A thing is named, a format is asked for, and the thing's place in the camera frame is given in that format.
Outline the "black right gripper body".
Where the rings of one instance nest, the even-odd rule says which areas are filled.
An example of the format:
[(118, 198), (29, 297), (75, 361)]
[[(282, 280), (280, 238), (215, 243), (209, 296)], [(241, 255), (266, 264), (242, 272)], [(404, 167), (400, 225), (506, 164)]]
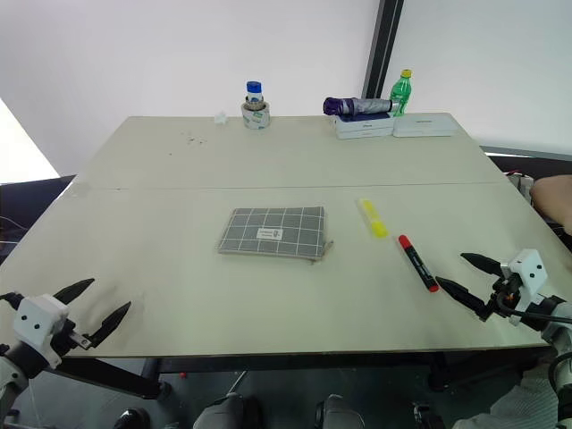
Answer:
[(523, 285), (518, 273), (508, 277), (501, 276), (493, 285), (493, 292), (485, 306), (485, 315), (523, 316), (524, 312), (516, 309), (520, 301), (520, 287)]

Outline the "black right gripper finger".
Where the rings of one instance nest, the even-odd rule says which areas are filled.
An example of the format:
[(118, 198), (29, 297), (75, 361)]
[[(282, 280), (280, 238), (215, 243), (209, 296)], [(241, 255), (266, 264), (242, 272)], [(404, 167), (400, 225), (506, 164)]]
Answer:
[(503, 274), (501, 263), (476, 253), (461, 253), (460, 256), (480, 271), (488, 274)]
[(474, 312), (481, 321), (485, 322), (488, 319), (490, 313), (484, 301), (473, 295), (467, 288), (442, 277), (436, 277), (436, 281), (453, 299)]

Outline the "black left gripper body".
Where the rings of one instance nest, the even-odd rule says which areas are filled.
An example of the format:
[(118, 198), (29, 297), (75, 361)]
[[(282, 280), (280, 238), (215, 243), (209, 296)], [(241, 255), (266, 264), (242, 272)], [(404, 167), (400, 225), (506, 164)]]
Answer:
[(78, 334), (75, 327), (76, 324), (67, 319), (62, 329), (53, 335), (50, 346), (59, 358), (63, 358), (76, 348), (88, 350), (97, 346), (89, 335)]

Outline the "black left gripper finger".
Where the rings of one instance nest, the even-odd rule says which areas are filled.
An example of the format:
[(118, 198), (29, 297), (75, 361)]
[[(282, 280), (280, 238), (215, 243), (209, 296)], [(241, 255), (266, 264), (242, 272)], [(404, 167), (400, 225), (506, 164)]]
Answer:
[(74, 284), (57, 291), (53, 297), (63, 304), (68, 305), (81, 295), (94, 281), (94, 278), (89, 278), (75, 282)]
[(110, 314), (107, 318), (105, 318), (99, 329), (91, 334), (88, 339), (92, 346), (98, 346), (101, 344), (105, 339), (107, 339), (120, 325), (123, 318), (126, 316), (127, 312), (130, 309), (131, 302), (127, 302), (121, 307), (117, 308)]

